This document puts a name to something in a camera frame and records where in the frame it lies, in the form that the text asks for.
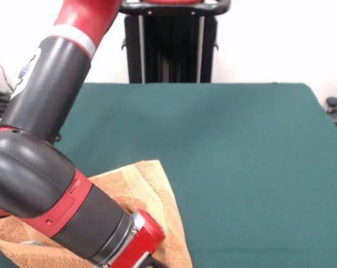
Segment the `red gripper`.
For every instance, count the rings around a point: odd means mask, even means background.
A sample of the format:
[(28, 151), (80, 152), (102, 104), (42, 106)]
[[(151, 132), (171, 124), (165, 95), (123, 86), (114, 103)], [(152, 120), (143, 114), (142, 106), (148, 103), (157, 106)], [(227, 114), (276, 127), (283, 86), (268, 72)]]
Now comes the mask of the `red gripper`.
[(165, 239), (161, 226), (139, 209), (133, 214), (133, 227), (118, 253), (110, 259), (111, 268), (165, 268), (165, 264), (153, 257)]

